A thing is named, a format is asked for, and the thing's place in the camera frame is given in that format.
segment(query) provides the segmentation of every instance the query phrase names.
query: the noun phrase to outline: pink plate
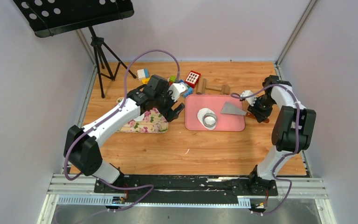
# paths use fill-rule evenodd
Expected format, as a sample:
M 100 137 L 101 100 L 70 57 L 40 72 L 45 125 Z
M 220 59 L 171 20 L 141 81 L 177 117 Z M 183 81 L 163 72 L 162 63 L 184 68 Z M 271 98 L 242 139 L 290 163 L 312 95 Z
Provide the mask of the pink plate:
M 245 128 L 245 116 L 220 113 L 226 102 L 242 109 L 242 102 L 228 95 L 190 95 L 186 97 L 186 128 L 191 131 L 209 131 L 197 119 L 197 113 L 200 109 L 209 108 L 217 117 L 216 128 L 212 131 L 242 131 Z

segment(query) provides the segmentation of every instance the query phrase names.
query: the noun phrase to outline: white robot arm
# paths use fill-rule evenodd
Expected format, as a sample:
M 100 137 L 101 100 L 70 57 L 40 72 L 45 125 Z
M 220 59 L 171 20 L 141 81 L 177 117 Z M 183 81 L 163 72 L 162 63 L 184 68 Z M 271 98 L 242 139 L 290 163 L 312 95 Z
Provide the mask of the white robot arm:
M 248 111 L 255 116 L 259 123 L 265 121 L 271 114 L 272 105 L 277 104 L 280 108 L 280 113 L 271 135 L 273 146 L 264 160 L 256 165 L 249 175 L 248 187 L 259 190 L 271 187 L 273 185 L 271 181 L 274 180 L 273 170 L 277 174 L 282 166 L 291 157 L 295 156 L 294 154 L 288 154 L 295 151 L 297 105 L 300 111 L 299 149 L 297 153 L 309 147 L 316 118 L 314 110 L 305 108 L 294 95 L 292 96 L 289 93 L 289 91 L 292 92 L 289 82 L 279 80 L 277 76 L 269 76 L 264 80 L 263 86 L 266 87 L 271 84 L 275 84 L 275 86 L 266 89 L 264 95 L 246 98 L 249 102 Z M 250 95 L 253 95 L 251 91 L 244 91 L 241 97 L 245 98 Z
M 99 148 L 127 122 L 154 107 L 160 111 L 168 122 L 176 119 L 184 109 L 184 104 L 180 104 L 175 110 L 172 110 L 171 107 L 186 89 L 187 87 L 183 83 L 174 83 L 169 86 L 167 80 L 153 75 L 147 85 L 142 85 L 130 91 L 125 102 L 121 101 L 96 121 L 85 125 L 82 129 L 72 126 L 68 130 L 64 156 L 66 156 L 68 148 L 74 140 L 84 133 L 83 130 L 92 128 L 93 130 L 84 136 L 73 148 L 69 155 L 69 161 L 84 175 L 93 175 L 108 183 L 113 183 L 122 173 L 102 159 Z M 118 112 L 114 116 L 97 126 L 97 124 L 116 110 Z

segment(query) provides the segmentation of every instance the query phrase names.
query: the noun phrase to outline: perforated stand top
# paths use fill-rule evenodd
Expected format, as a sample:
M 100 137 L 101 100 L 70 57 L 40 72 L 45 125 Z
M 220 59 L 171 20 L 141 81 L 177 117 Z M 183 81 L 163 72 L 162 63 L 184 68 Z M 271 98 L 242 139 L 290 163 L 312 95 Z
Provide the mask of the perforated stand top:
M 13 1 L 42 38 L 134 15 L 131 0 Z

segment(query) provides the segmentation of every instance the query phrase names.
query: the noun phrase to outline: pink flowered fabric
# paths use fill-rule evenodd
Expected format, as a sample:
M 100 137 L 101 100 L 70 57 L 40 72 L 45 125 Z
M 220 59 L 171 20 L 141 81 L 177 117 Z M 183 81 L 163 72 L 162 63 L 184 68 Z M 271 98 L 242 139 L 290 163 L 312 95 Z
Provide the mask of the pink flowered fabric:
M 144 115 L 145 117 L 142 121 L 136 122 L 131 120 L 120 128 L 118 132 L 165 133 L 168 130 L 168 122 L 156 108 L 146 111 Z

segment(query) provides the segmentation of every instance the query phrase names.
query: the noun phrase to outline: gray wall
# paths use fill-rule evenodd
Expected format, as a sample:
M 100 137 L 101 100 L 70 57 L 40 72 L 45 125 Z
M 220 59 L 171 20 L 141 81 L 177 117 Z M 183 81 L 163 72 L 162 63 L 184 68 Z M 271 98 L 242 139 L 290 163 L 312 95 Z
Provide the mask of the gray wall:
M 132 2 L 132 17 L 95 27 L 97 35 L 104 37 L 123 60 L 131 61 L 143 51 L 160 48 L 188 61 L 269 61 L 279 56 L 308 0 Z M 155 53 L 142 59 L 170 57 Z
M 34 224 L 92 65 L 74 32 L 37 38 L 0 0 L 0 224 Z
M 283 63 L 317 123 L 307 158 L 340 224 L 358 223 L 358 1 L 320 0 Z

